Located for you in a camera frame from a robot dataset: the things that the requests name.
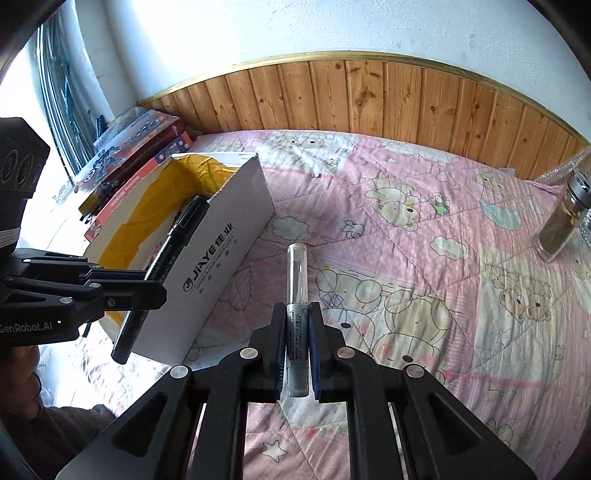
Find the jiaye logo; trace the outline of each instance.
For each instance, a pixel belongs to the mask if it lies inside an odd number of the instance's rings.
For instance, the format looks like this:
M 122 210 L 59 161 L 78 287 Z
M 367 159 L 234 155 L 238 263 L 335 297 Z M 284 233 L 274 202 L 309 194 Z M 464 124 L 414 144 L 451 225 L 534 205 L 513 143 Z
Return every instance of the jiaye logo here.
M 187 277 L 183 283 L 183 290 L 186 292 L 192 291 L 193 286 L 201 272 L 205 269 L 207 264 L 211 262 L 214 258 L 215 254 L 217 253 L 218 249 L 222 246 L 224 240 L 228 237 L 228 235 L 232 232 L 232 224 L 229 223 L 224 228 L 223 232 L 220 233 L 214 243 L 212 243 L 209 248 L 206 250 L 205 254 L 201 257 L 201 260 L 195 267 L 193 268 L 193 278 Z

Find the red book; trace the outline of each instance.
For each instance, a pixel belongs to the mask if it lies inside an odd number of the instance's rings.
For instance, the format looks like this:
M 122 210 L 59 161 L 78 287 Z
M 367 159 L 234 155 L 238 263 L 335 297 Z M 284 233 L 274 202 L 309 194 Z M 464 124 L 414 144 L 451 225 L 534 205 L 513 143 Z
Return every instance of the red book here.
M 170 155 L 175 153 L 185 153 L 192 146 L 193 141 L 190 139 L 189 134 L 187 132 L 183 132 L 182 135 L 177 137 L 173 142 L 168 144 L 155 156 L 150 158 L 143 167 L 141 167 L 128 181 L 125 182 L 125 184 L 119 190 L 117 190 L 117 192 L 113 194 L 111 199 L 105 203 L 99 214 L 93 218 L 90 228 L 84 234 L 86 239 L 90 242 L 94 240 L 94 238 L 99 234 L 100 229 L 103 228 L 103 225 L 111 216 L 111 213 L 115 211 L 115 209 L 121 204 L 123 198 L 138 184 L 141 179 L 150 174 L 150 172 L 153 172 L 158 167 L 158 165 L 164 162 L 164 160 L 168 159 Z
M 100 208 L 156 152 L 184 131 L 176 116 L 148 110 L 98 152 L 74 178 L 80 213 Z

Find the person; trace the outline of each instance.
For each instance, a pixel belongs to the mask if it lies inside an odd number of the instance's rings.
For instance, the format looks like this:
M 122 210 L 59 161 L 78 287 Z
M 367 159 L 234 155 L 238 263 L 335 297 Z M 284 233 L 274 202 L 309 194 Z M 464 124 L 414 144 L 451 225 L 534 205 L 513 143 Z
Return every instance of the person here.
M 54 480 L 115 416 L 105 406 L 44 407 L 38 363 L 37 346 L 14 347 L 0 362 L 0 420 L 41 480 Z

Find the gold trim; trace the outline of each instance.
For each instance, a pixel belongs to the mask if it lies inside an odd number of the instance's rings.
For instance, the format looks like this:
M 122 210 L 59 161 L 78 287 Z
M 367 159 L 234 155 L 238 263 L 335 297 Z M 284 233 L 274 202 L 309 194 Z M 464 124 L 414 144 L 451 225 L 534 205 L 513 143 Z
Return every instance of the gold trim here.
M 407 65 L 415 65 L 431 70 L 438 70 L 440 72 L 449 73 L 456 75 L 467 80 L 471 80 L 476 83 L 481 83 L 487 87 L 512 96 L 513 98 L 523 102 L 527 106 L 532 107 L 537 112 L 542 113 L 548 119 L 557 123 L 560 127 L 564 128 L 569 134 L 574 136 L 579 142 L 584 145 L 588 145 L 589 142 L 567 122 L 562 120 L 558 115 L 549 111 L 545 106 L 531 99 L 527 95 L 524 95 L 517 90 L 508 87 L 496 80 L 492 80 L 488 77 L 479 75 L 471 72 L 470 70 L 461 69 L 460 67 L 454 67 L 447 63 L 441 63 L 435 60 L 427 60 L 419 57 L 411 57 L 408 55 L 400 55 L 398 53 L 383 53 L 378 51 L 355 51 L 355 50 L 329 50 L 329 51 L 311 51 L 306 53 L 293 53 L 289 55 L 279 55 L 277 57 L 267 57 L 265 59 L 246 61 L 244 63 L 238 63 L 229 67 L 219 68 L 217 70 L 211 70 L 207 73 L 197 75 L 183 82 L 177 83 L 172 87 L 166 88 L 151 97 L 148 97 L 140 102 L 139 105 L 147 105 L 150 102 L 162 98 L 165 95 L 174 93 L 180 89 L 194 85 L 195 83 L 204 82 L 221 75 L 227 75 L 229 73 L 239 72 L 241 70 L 253 69 L 256 67 L 265 67 L 268 65 L 278 65 L 281 63 L 290 63 L 294 61 L 311 61 L 311 60 L 373 60 L 373 61 L 384 61 L 393 63 L 404 63 Z

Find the glass vial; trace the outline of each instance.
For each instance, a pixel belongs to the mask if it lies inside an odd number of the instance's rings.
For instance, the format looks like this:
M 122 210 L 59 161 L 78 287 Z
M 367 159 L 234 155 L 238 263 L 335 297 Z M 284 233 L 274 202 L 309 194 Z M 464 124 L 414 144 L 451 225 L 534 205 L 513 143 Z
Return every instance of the glass vial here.
M 545 262 L 552 262 L 591 208 L 591 188 L 587 177 L 575 168 L 566 180 L 562 194 L 552 207 L 532 246 Z

